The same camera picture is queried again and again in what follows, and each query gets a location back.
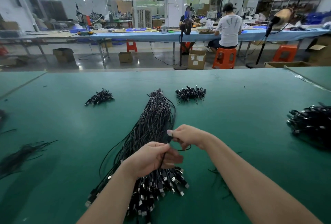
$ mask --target hand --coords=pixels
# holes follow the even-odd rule
[[[205,149],[205,139],[209,133],[197,129],[193,126],[181,125],[175,130],[167,130],[167,134],[173,137],[173,141],[180,143],[183,150],[189,145],[196,145],[200,149]]]
[[[149,142],[127,158],[123,165],[127,165],[131,175],[137,179],[158,169],[163,155],[165,155],[161,167],[163,169],[173,168],[174,164],[183,163],[183,156],[169,144]]]

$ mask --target blue workbench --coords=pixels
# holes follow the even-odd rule
[[[245,30],[239,35],[239,41],[252,41],[262,40],[265,36],[265,29]],[[300,40],[304,38],[317,37],[323,34],[329,33],[329,30],[314,29],[310,31],[281,31],[272,32],[268,37],[268,41],[292,41]],[[134,40],[134,41],[169,41],[180,42],[180,32],[162,34],[159,32],[143,32],[143,33],[100,33],[89,36],[93,40],[111,38],[122,40]],[[196,31],[192,31],[190,35],[183,35],[183,41],[210,41],[220,38],[214,34],[198,34]]]

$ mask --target forearm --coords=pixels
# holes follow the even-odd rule
[[[321,223],[217,137],[206,135],[205,150],[252,223]]]
[[[123,223],[136,180],[122,163],[77,224]]]

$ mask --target label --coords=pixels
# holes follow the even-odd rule
[[[204,56],[202,56],[202,55],[197,55],[197,60],[198,60],[198,61],[204,61]]]

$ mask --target floor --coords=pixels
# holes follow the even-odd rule
[[[304,51],[311,39],[305,39],[298,50],[296,60],[306,60],[308,54]],[[297,41],[289,42],[289,44],[297,44]],[[46,54],[46,59],[40,54],[37,46],[30,46],[30,57],[27,57],[27,65],[20,67],[2,67],[3,71],[44,71],[49,72],[73,72],[73,71],[150,71],[150,70],[173,70],[172,61],[172,42],[137,42],[138,52],[133,52],[132,63],[120,63],[118,60],[118,53],[126,51],[126,44],[113,45],[108,48],[110,58],[105,59],[105,64],[102,63],[102,59],[99,54],[99,48],[96,45],[89,44],[50,44],[43,45],[42,48]],[[245,54],[248,42],[243,42],[240,57],[236,58],[235,68],[246,68],[245,63],[255,62],[261,46],[251,45],[248,51],[246,60],[242,57]],[[60,64],[57,62],[55,56],[52,54],[52,50],[56,48],[71,48],[74,52],[76,62]],[[263,51],[263,55],[260,59],[260,63],[271,61],[276,49],[279,47],[277,44],[268,43]],[[26,52],[22,46],[7,46],[9,56],[21,56]],[[179,43],[176,42],[176,57],[175,63],[179,63]],[[206,50],[203,42],[197,42],[193,46],[194,50]],[[205,69],[211,69],[214,61],[214,54],[207,52],[207,58],[205,62]],[[187,65],[188,56],[183,56],[182,64]]]

